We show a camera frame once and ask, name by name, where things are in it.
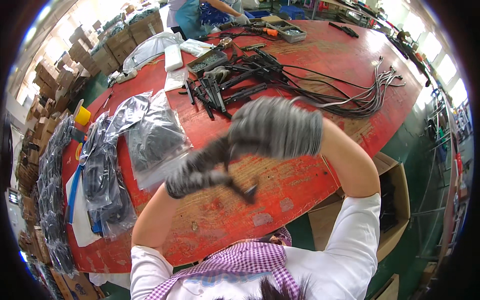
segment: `checkered cloth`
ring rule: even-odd
[[[279,229],[273,236],[285,240],[291,245],[291,236],[285,227]],[[296,297],[299,286],[285,268],[287,256],[282,244],[255,241],[254,239],[235,243],[216,252],[198,265],[178,271],[169,280],[158,285],[146,300],[161,299],[180,278],[199,276],[208,271],[250,272],[252,274],[272,272],[277,284],[279,286],[286,285],[291,296]]]

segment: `red table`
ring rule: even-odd
[[[308,32],[304,41],[288,44],[285,41],[270,42],[256,36],[241,36],[234,41],[240,47],[266,42],[267,47],[264,50],[276,56],[280,63],[299,65],[362,86],[372,84],[373,69],[380,55],[385,57],[380,72],[393,65],[398,73],[403,75],[407,85],[388,88],[383,108],[369,119],[351,120],[325,113],[370,156],[375,155],[410,112],[420,93],[421,85],[408,69],[404,58],[379,32],[352,26],[360,35],[356,39],[329,26],[328,22],[292,22]],[[232,50],[228,49],[226,52],[230,57]],[[184,62],[194,59],[192,55],[184,52],[182,56]],[[166,73],[162,58],[163,56],[155,65],[143,67],[136,78],[113,87],[114,93],[107,105],[110,115],[126,98],[151,89],[156,93],[163,88]],[[320,78],[307,71],[297,69],[288,71],[302,77]],[[336,93],[325,84],[295,81],[300,86],[316,92]],[[241,85],[254,84],[257,83],[245,81]],[[362,91],[343,83],[335,82],[335,85],[349,95],[356,95]],[[91,120],[95,120],[104,111],[102,106],[110,91],[111,89],[108,89],[88,107],[92,112]],[[254,98],[260,95],[278,96],[279,92],[269,89]],[[180,122],[194,147],[202,147],[227,130],[228,119],[216,114],[215,120],[210,120],[203,107],[192,106],[187,96],[179,95],[178,90],[167,92],[167,96],[172,108],[178,111]],[[229,105],[228,111],[233,114],[241,105],[242,103]],[[77,147],[78,143],[72,141],[64,151],[62,174],[64,183],[77,167],[78,162],[75,159]],[[118,154],[125,183],[139,214],[151,195],[137,188],[123,137],[118,142]],[[260,177],[257,203],[246,206],[237,195],[225,187],[198,192],[183,199],[180,209],[173,218],[172,229],[164,246],[164,255],[172,265],[198,261],[239,239],[258,237],[271,232],[306,213],[339,187],[335,172],[321,157],[276,161],[249,156],[232,164],[230,170],[235,180],[244,188],[253,183],[254,175]],[[80,271],[96,273],[130,271],[131,231],[117,241],[100,239],[83,248],[77,246],[70,225],[67,226],[67,232],[75,264]]]

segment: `open cardboard box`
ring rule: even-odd
[[[378,174],[382,175],[388,172],[393,185],[395,185],[394,205],[398,224],[386,233],[380,233],[377,259],[381,261],[395,248],[405,228],[407,228],[410,219],[410,198],[408,196],[407,177],[403,164],[381,152],[377,153],[372,160],[377,166]],[[330,195],[308,212],[317,251],[325,250],[336,217],[342,207],[342,194],[343,191],[340,188],[336,193]]]

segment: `person in background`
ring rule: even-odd
[[[249,24],[243,14],[241,0],[168,0],[167,26],[183,39],[196,39],[209,34],[214,26],[235,21]]]
[[[327,158],[347,197],[324,251],[291,247],[283,227],[238,241],[172,274],[162,245],[176,209],[186,195],[232,181],[214,169],[230,149],[235,158],[320,153]],[[138,217],[132,233],[132,300],[364,299],[377,269],[379,193],[378,172],[368,154],[320,111],[260,97],[235,113],[227,136],[190,153]]]
[[[410,42],[406,39],[406,37],[410,37],[410,32],[402,30],[396,35],[396,38],[397,38],[398,41],[406,42],[406,43],[410,44]]]

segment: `gray work glove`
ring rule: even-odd
[[[319,110],[309,112],[291,100],[265,96],[240,108],[228,129],[232,158],[247,153],[277,159],[315,156],[322,134]]]
[[[230,184],[232,178],[227,173],[213,170],[217,164],[224,162],[228,152],[228,139],[221,137],[206,147],[189,153],[186,160],[165,181],[169,196],[180,199],[201,189]]]
[[[237,22],[240,25],[250,24],[250,21],[245,14],[241,14],[240,16],[236,17],[235,22]]]

